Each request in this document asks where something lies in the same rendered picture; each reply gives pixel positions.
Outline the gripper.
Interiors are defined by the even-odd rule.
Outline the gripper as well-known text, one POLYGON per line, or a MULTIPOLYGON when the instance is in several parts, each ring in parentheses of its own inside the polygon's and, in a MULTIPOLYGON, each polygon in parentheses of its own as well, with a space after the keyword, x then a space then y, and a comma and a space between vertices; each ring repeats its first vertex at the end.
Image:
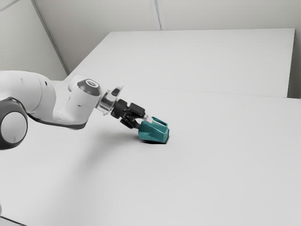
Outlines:
POLYGON ((115 103, 111 111, 111 116, 116 119, 121 118, 120 122, 129 129, 140 128, 140 124, 136 121, 136 119, 143 119, 148 123, 153 122, 153 118, 145 112, 144 108, 134 103, 131 103, 128 107, 127 102, 123 99, 119 99, 115 103))

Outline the teal faceted mug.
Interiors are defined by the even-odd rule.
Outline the teal faceted mug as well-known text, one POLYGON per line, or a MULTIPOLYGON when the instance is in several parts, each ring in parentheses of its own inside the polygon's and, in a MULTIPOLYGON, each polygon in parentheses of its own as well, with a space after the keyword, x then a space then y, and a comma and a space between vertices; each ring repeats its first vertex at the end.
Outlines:
POLYGON ((168 124, 156 117, 152 117, 152 122, 142 121, 138 137, 140 140, 165 144, 169 138, 168 124))

